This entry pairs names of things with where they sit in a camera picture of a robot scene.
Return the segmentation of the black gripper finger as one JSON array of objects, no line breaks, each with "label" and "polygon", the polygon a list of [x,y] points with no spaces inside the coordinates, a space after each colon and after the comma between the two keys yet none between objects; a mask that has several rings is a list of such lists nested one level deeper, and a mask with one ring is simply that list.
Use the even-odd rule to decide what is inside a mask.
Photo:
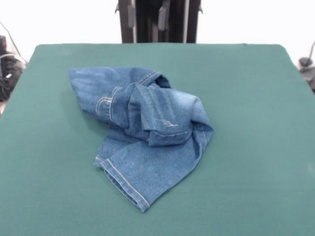
[{"label": "black gripper finger", "polygon": [[135,25],[135,0],[129,0],[127,5],[127,24],[129,28],[133,28]]},{"label": "black gripper finger", "polygon": [[168,25],[168,1],[163,0],[162,6],[158,11],[158,29],[165,31]]}]

